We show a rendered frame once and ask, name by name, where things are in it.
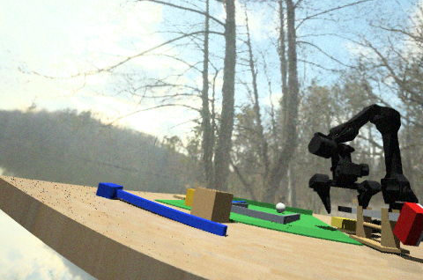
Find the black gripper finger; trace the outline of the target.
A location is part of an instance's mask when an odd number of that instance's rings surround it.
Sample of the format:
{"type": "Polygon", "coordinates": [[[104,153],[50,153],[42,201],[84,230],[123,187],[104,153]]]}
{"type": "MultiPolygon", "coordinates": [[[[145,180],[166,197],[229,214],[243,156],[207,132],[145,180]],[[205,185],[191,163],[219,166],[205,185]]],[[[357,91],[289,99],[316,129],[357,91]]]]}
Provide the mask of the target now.
{"type": "Polygon", "coordinates": [[[316,186],[313,191],[317,192],[317,194],[320,196],[321,200],[323,201],[323,205],[325,206],[325,209],[327,210],[327,213],[331,213],[331,207],[330,207],[330,184],[319,184],[316,186]]]}
{"type": "Polygon", "coordinates": [[[367,191],[361,193],[360,195],[357,195],[359,206],[362,206],[363,210],[367,209],[368,203],[369,203],[371,197],[375,194],[377,194],[377,191],[367,190],[367,191]]]}

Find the green flat mat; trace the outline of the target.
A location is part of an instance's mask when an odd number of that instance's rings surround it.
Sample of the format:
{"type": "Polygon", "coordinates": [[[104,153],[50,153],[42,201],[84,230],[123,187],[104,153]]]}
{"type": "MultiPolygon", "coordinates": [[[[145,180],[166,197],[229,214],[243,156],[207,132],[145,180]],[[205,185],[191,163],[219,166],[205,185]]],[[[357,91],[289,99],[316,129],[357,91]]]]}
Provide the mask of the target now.
{"type": "MultiPolygon", "coordinates": [[[[158,201],[161,203],[166,203],[170,205],[174,205],[179,208],[183,208],[185,210],[191,210],[191,207],[184,205],[185,200],[158,200],[155,199],[154,201],[158,201]]],[[[295,212],[288,212],[284,211],[282,213],[278,212],[277,210],[271,208],[263,208],[260,206],[255,205],[248,205],[248,209],[251,210],[260,210],[267,213],[273,213],[280,216],[287,215],[287,214],[296,214],[295,212]]],[[[327,225],[322,220],[319,220],[312,215],[305,215],[301,214],[300,219],[297,221],[293,221],[287,224],[275,223],[272,221],[266,221],[260,218],[249,217],[246,215],[241,215],[237,213],[230,212],[230,221],[234,221],[236,223],[243,223],[245,225],[254,225],[261,228],[267,228],[270,230],[276,230],[279,232],[287,232],[301,236],[312,237],[315,239],[326,239],[346,244],[354,244],[359,246],[364,246],[362,243],[359,243],[357,240],[351,239],[348,235],[345,235],[338,229],[327,225]]]]}

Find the tan cube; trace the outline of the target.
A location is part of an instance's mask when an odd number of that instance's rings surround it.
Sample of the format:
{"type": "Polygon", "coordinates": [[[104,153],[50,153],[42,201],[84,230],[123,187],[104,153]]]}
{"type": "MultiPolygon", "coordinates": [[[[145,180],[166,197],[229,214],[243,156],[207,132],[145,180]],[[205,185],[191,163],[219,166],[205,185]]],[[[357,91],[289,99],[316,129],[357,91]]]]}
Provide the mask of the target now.
{"type": "Polygon", "coordinates": [[[229,222],[233,195],[209,188],[196,188],[190,215],[212,222],[229,222]]]}

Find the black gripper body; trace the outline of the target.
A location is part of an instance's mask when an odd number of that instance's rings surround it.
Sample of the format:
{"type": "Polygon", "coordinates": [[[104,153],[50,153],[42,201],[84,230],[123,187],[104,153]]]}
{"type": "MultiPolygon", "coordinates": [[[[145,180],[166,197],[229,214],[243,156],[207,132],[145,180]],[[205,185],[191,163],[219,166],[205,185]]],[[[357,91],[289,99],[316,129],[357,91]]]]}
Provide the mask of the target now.
{"type": "Polygon", "coordinates": [[[379,181],[368,181],[365,180],[361,183],[354,182],[354,179],[347,176],[339,175],[340,177],[335,178],[335,170],[338,164],[342,164],[344,162],[352,163],[352,161],[348,158],[340,158],[333,160],[331,162],[332,167],[330,171],[332,172],[333,180],[330,180],[329,176],[326,174],[315,173],[311,179],[309,180],[308,186],[310,188],[315,188],[319,184],[330,184],[331,187],[338,187],[338,188],[349,188],[349,189],[357,189],[358,193],[361,194],[367,190],[374,190],[380,192],[382,191],[381,184],[379,181]]]}

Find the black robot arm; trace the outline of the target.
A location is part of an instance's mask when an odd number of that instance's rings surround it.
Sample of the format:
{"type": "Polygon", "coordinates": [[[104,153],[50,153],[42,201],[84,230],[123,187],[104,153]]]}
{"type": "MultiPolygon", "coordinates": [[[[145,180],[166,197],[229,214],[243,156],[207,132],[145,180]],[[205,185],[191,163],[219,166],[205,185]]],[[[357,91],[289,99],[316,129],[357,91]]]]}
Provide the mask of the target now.
{"type": "MultiPolygon", "coordinates": [[[[319,157],[331,158],[331,162],[340,158],[351,159],[354,148],[350,144],[342,144],[352,141],[358,134],[359,129],[371,122],[382,134],[386,175],[381,179],[382,195],[385,204],[389,204],[388,212],[399,210],[403,203],[417,203],[419,201],[410,188],[410,182],[405,178],[399,150],[397,133],[400,130],[400,113],[392,107],[382,107],[377,104],[363,108],[349,121],[330,129],[329,135],[316,132],[308,144],[308,150],[319,157]]],[[[369,175],[368,164],[354,164],[344,162],[338,164],[335,170],[335,178],[342,176],[351,177],[356,182],[357,178],[369,175]]]]}

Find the white golf ball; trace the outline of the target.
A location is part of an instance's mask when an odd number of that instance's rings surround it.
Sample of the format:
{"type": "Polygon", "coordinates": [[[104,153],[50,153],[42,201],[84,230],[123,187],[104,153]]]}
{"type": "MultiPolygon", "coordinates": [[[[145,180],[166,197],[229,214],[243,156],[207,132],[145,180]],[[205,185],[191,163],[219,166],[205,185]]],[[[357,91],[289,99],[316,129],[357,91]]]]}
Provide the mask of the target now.
{"type": "Polygon", "coordinates": [[[277,203],[277,205],[276,205],[276,210],[278,211],[278,212],[280,212],[280,213],[282,213],[282,212],[284,212],[285,211],[285,205],[283,204],[283,203],[277,203]]]}

